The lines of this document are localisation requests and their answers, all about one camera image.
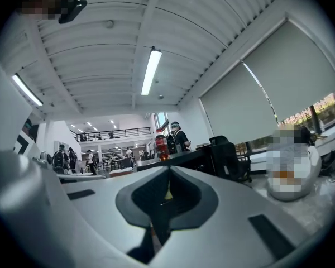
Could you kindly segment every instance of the glass window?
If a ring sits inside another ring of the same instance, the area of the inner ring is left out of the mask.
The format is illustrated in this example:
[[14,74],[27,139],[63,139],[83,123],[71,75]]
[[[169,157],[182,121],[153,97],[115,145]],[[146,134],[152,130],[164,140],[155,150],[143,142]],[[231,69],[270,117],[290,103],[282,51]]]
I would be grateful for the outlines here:
[[315,130],[312,120],[312,112],[309,107],[281,122],[278,122],[279,126],[284,124],[300,125],[305,126],[309,130]]
[[235,144],[234,146],[236,148],[237,155],[243,155],[247,153],[246,143]]
[[166,126],[165,129],[161,132],[165,137],[169,135],[169,128]]
[[265,150],[268,147],[269,141],[270,141],[270,136],[266,136],[263,138],[250,141],[252,152]]
[[166,118],[165,118],[165,113],[164,112],[160,112],[157,114],[157,121],[159,123],[159,128],[161,128],[161,126],[165,123]]
[[324,126],[331,125],[335,121],[335,95],[329,94],[319,102],[314,104],[318,119]]

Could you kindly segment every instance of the red bottle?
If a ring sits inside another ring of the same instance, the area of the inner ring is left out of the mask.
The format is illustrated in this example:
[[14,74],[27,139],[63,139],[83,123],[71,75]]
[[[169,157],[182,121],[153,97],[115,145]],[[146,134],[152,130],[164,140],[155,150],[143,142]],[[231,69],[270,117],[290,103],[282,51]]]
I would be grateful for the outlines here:
[[158,134],[155,138],[157,155],[159,156],[160,161],[165,161],[169,158],[168,141],[166,140],[166,137],[161,134],[160,129],[157,129],[156,133]]

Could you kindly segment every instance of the fluorescent light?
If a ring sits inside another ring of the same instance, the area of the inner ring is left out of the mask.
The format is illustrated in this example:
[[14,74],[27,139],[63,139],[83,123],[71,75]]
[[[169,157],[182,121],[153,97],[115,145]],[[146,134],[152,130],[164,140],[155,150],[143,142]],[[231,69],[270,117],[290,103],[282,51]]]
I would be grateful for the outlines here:
[[143,88],[141,90],[141,95],[148,95],[150,91],[150,86],[155,75],[157,65],[159,64],[161,58],[161,51],[151,50],[149,61],[147,63]]
[[23,81],[20,79],[20,77],[15,74],[13,75],[12,79],[14,80],[14,82],[16,82],[16,84],[23,90],[23,92],[26,93],[26,95],[28,97],[30,97],[38,106],[42,106],[43,103],[42,101],[40,101],[35,95],[34,93],[26,86],[25,83],[23,83]]

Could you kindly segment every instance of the ceiling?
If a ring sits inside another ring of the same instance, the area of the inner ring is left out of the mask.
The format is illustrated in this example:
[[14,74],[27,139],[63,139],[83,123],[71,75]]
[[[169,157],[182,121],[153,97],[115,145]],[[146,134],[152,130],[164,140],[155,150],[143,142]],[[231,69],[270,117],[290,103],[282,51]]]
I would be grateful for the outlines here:
[[[3,30],[0,63],[43,101],[28,100],[39,121],[174,111],[274,0],[87,1],[67,24],[13,14]],[[141,96],[152,46],[162,57]]]
[[149,127],[149,120],[146,119],[147,115],[143,114],[124,114],[124,115],[110,115],[110,116],[97,116],[89,118],[79,118],[79,119],[70,119],[66,120],[68,128],[80,134],[78,129],[81,129],[83,132],[95,132],[93,127],[98,131],[111,131],[111,130],[120,130],[120,129],[131,129],[131,128],[141,128]]

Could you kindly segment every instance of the balcony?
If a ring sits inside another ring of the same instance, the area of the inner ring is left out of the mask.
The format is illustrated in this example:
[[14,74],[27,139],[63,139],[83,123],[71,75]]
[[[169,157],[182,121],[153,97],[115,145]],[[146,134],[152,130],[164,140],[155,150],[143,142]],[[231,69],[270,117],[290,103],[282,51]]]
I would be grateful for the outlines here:
[[123,140],[133,140],[133,139],[141,139],[141,138],[150,138],[152,137],[152,133],[150,131],[150,127],[143,128],[133,128],[133,129],[125,129],[125,130],[112,130],[112,131],[97,131],[91,133],[82,133],[76,134],[72,132],[75,136],[75,139],[81,146],[85,144],[92,143],[102,143],[110,141],[109,143],[114,143]]

